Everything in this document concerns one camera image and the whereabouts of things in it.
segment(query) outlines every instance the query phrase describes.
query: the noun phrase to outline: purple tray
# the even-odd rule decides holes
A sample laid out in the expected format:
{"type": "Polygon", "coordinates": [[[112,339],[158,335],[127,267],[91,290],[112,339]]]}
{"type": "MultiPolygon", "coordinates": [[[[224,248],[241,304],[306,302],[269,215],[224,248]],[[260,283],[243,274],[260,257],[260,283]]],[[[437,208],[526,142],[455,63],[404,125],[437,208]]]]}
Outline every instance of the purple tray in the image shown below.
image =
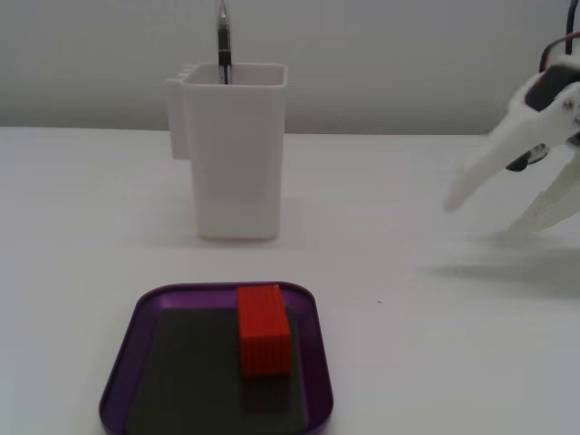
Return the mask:
{"type": "Polygon", "coordinates": [[[280,286],[286,309],[294,314],[300,353],[306,429],[296,435],[322,431],[330,418],[334,399],[314,297],[300,285],[256,282],[165,285],[141,297],[101,397],[99,413],[107,433],[124,435],[125,421],[160,313],[170,308],[236,308],[236,289],[241,285],[280,286]]]}

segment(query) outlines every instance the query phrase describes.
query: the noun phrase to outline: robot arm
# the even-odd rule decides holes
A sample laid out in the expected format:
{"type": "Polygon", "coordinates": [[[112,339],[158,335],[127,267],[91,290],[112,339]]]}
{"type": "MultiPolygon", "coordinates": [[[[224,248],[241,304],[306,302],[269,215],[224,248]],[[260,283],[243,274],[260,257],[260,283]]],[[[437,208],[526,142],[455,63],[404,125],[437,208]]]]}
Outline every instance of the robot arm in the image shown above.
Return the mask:
{"type": "MultiPolygon", "coordinates": [[[[580,61],[565,55],[517,90],[508,104],[507,116],[452,182],[444,208],[454,211],[461,207],[479,186],[506,166],[522,167],[523,162],[524,168],[528,162],[541,160],[549,147],[580,143],[575,137],[579,131],[580,61]]],[[[511,229],[541,231],[577,211],[580,157],[575,155],[511,229]]]]}

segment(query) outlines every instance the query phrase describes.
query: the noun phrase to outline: black cable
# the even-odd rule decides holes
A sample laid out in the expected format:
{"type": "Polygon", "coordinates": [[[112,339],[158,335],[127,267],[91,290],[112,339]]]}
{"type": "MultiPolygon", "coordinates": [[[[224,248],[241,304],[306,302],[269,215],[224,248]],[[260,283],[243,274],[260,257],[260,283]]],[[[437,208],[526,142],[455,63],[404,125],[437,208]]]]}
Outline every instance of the black cable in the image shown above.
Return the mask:
{"type": "MultiPolygon", "coordinates": [[[[565,34],[571,34],[574,31],[574,18],[576,15],[576,8],[578,7],[578,0],[571,0],[568,8],[568,18],[565,22],[565,34]]],[[[572,40],[568,39],[565,42],[565,53],[572,54],[572,40]]]]}
{"type": "Polygon", "coordinates": [[[550,45],[548,45],[544,49],[544,51],[542,52],[542,57],[540,58],[540,69],[539,69],[539,71],[541,73],[543,73],[546,70],[546,68],[547,68],[547,61],[548,61],[548,58],[550,56],[550,52],[552,51],[552,49],[556,45],[558,45],[560,43],[563,43],[564,41],[568,42],[568,41],[572,41],[572,40],[577,39],[577,38],[580,38],[580,32],[574,32],[574,33],[569,34],[569,35],[567,35],[567,36],[565,36],[563,38],[556,39],[550,45]]]}

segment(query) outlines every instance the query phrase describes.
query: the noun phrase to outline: red block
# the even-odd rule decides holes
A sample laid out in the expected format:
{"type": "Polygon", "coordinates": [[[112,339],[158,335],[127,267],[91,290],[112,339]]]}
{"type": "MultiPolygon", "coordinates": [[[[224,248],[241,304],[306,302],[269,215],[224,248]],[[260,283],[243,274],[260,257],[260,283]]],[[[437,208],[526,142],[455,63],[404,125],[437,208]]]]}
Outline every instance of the red block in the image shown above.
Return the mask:
{"type": "Polygon", "coordinates": [[[239,287],[237,320],[242,374],[254,377],[290,373],[292,337],[280,287],[239,287]]]}

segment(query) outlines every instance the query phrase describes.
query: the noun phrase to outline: white wall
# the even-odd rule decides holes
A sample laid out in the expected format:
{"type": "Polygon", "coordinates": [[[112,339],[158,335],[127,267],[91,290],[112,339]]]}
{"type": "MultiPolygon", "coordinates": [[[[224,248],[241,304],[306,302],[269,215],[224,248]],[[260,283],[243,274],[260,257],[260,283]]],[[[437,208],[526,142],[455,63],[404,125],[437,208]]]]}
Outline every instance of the white wall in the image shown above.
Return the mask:
{"type": "MultiPolygon", "coordinates": [[[[289,65],[288,131],[481,132],[567,7],[230,0],[233,56],[289,65]]],[[[3,0],[0,125],[166,128],[163,80],[215,60],[215,13],[214,0],[3,0]]]]}

